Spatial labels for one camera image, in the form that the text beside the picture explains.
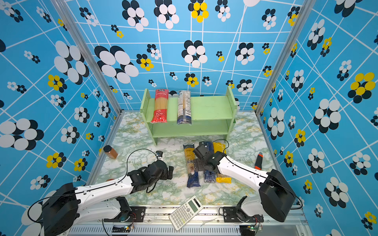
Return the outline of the blue Barilla pasta box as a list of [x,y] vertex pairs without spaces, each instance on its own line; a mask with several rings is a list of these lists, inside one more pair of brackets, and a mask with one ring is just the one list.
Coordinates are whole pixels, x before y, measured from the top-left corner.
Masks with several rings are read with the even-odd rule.
[[[213,143],[210,141],[203,141],[199,142],[199,144],[203,144],[210,153],[214,153]],[[205,183],[215,183],[216,182],[216,173],[211,172],[207,169],[204,169],[204,182]]]

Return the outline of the yellow blue spaghetti bag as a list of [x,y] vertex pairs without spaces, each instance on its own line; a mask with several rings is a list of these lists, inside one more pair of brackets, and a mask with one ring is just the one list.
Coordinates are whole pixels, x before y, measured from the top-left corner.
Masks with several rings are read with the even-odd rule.
[[194,144],[183,145],[188,172],[187,188],[200,187],[198,172],[195,170]]

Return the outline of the clear grey spaghetti bag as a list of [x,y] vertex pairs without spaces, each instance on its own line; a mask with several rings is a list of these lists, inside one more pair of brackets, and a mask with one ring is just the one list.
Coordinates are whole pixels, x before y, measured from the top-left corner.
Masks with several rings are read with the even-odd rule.
[[192,124],[191,92],[182,90],[178,97],[177,124]]

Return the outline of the red spaghetti bag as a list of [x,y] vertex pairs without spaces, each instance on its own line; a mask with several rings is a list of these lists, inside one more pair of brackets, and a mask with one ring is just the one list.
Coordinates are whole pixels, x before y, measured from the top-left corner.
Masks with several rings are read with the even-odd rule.
[[157,89],[155,94],[154,115],[151,123],[166,123],[169,90]]

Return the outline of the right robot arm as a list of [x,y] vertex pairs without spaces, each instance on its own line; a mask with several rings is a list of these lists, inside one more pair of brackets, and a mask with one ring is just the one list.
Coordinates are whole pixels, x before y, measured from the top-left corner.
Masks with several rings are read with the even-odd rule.
[[257,215],[285,222],[297,196],[281,172],[246,166],[223,152],[211,153],[203,144],[193,153],[206,170],[234,178],[258,193],[255,197],[243,197],[236,205],[235,214],[241,222],[248,222]]

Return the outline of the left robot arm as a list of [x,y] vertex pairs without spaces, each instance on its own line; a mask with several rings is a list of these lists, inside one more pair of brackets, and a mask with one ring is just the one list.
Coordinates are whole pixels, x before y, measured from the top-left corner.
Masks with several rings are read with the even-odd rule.
[[129,211],[126,195],[155,187],[160,180],[172,179],[173,170],[162,160],[156,160],[108,182],[80,187],[67,183],[53,195],[33,203],[26,215],[46,236],[61,235],[86,221],[114,219]]

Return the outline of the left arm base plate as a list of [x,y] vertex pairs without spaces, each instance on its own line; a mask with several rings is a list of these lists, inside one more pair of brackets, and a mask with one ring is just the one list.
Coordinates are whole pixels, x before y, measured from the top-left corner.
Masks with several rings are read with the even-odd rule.
[[104,219],[104,222],[116,222],[116,223],[133,223],[143,222],[146,213],[145,206],[131,206],[130,210],[122,210],[113,219]]

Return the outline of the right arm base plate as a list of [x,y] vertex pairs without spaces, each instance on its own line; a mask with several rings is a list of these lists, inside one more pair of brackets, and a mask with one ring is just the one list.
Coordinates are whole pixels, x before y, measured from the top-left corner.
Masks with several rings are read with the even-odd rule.
[[219,211],[220,215],[223,217],[225,223],[251,223],[258,224],[264,222],[264,217],[262,215],[247,216],[238,210],[235,206],[233,207],[222,207]]

